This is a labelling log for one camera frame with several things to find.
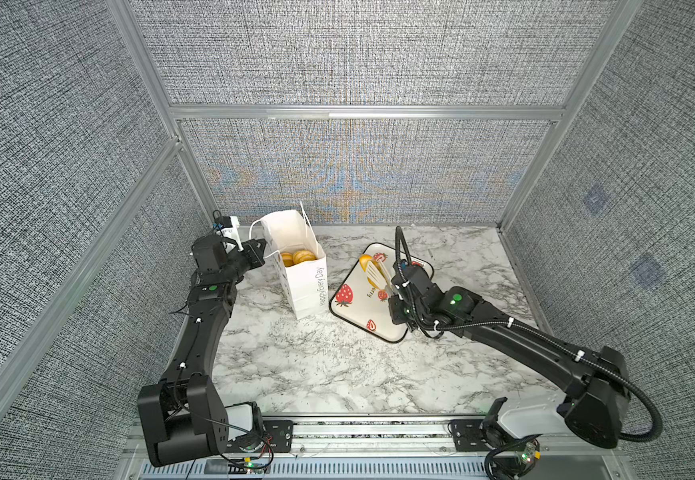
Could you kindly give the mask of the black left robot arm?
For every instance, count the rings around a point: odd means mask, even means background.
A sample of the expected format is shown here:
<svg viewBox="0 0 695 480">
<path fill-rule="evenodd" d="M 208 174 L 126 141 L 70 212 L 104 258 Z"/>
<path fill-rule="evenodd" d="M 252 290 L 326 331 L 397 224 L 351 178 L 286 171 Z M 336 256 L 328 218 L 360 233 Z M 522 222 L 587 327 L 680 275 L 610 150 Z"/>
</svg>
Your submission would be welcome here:
<svg viewBox="0 0 695 480">
<path fill-rule="evenodd" d="M 245 275 L 265 265 L 266 240 L 239 242 L 219 234 L 192 246 L 196 269 L 180 314 L 186 326 L 160 380 L 144 386 L 138 411 L 150 463 L 165 467 L 222 456 L 228 446 L 269 444 L 255 403 L 227 407 L 212 380 L 219 343 Z"/>
</svg>

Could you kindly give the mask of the strawberry print rectangular tray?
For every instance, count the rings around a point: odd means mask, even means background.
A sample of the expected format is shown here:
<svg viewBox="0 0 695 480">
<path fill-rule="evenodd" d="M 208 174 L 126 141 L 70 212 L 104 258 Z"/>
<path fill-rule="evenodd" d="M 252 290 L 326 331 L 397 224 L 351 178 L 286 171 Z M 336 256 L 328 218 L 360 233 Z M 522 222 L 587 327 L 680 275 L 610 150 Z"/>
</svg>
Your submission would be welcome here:
<svg viewBox="0 0 695 480">
<path fill-rule="evenodd" d="M 393 324 L 389 314 L 389 294 L 369 284 L 363 267 L 357 262 L 333 295 L 329 310 L 337 318 L 387 343 L 401 342 L 407 325 Z"/>
</svg>

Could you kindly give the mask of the white paper gift bag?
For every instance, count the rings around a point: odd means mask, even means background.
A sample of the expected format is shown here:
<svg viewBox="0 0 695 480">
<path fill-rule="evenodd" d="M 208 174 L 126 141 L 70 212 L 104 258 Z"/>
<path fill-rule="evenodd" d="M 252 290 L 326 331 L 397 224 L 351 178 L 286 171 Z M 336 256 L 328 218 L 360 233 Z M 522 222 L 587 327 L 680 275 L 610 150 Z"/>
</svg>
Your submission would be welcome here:
<svg viewBox="0 0 695 480">
<path fill-rule="evenodd" d="M 276 211 L 253 221 L 249 237 L 256 226 L 268 244 L 264 259 L 275 267 L 295 318 L 325 313 L 330 299 L 327 255 L 303 203 L 298 210 Z M 282 255 L 291 254 L 295 261 L 300 251 L 313 253 L 315 259 L 285 266 Z"/>
</svg>

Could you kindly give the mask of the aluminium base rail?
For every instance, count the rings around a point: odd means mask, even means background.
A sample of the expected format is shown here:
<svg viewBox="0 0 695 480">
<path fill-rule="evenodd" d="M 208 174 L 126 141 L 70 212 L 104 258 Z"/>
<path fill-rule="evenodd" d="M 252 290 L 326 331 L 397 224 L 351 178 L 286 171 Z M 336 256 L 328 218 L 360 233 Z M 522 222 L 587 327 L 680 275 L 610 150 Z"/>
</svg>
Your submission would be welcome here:
<svg viewBox="0 0 695 480">
<path fill-rule="evenodd" d="M 483 479 L 481 416 L 271 414 L 272 466 L 247 473 L 221 457 L 155 468 L 132 428 L 116 479 Z"/>
</svg>

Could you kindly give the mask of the small fake croissant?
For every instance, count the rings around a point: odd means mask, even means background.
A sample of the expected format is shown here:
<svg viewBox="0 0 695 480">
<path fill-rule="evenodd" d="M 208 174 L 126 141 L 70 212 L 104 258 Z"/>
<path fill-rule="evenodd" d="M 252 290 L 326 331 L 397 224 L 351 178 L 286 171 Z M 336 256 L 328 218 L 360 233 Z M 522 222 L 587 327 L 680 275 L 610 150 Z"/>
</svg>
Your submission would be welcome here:
<svg viewBox="0 0 695 480">
<path fill-rule="evenodd" d="M 295 265 L 293 255 L 292 255 L 291 253 L 283 252 L 283 253 L 281 254 L 281 258 L 282 258 L 283 264 L 284 264 L 287 268 L 292 267 L 292 266 Z"/>
</svg>

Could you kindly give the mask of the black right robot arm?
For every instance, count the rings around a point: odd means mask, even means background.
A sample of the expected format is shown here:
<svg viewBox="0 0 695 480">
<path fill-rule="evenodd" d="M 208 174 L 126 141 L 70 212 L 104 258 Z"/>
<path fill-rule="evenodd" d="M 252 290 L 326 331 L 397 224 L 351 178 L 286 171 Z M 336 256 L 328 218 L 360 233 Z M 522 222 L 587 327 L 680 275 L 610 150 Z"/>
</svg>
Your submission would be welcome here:
<svg viewBox="0 0 695 480">
<path fill-rule="evenodd" d="M 437 338 L 446 333 L 487 345 L 541 374 L 559 388 L 559 398 L 513 401 L 501 397 L 481 422 L 493 447 L 537 434 L 571 433 L 613 449 L 623 440 L 623 422 L 635 388 L 625 358 L 613 348 L 591 351 L 559 340 L 497 309 L 463 288 L 443 291 L 419 264 L 405 259 L 391 268 L 391 320 Z"/>
</svg>

